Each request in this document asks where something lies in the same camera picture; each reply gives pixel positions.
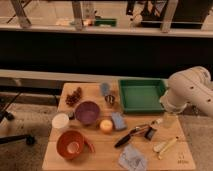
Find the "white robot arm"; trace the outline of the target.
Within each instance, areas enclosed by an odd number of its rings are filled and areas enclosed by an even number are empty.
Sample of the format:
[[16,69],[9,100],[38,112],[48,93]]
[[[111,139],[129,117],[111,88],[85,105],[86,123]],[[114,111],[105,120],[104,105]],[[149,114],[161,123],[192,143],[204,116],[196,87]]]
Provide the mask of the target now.
[[196,106],[213,118],[213,90],[210,72],[201,66],[192,67],[172,74],[168,80],[168,89],[160,97],[165,110],[162,124],[170,128],[188,104]]

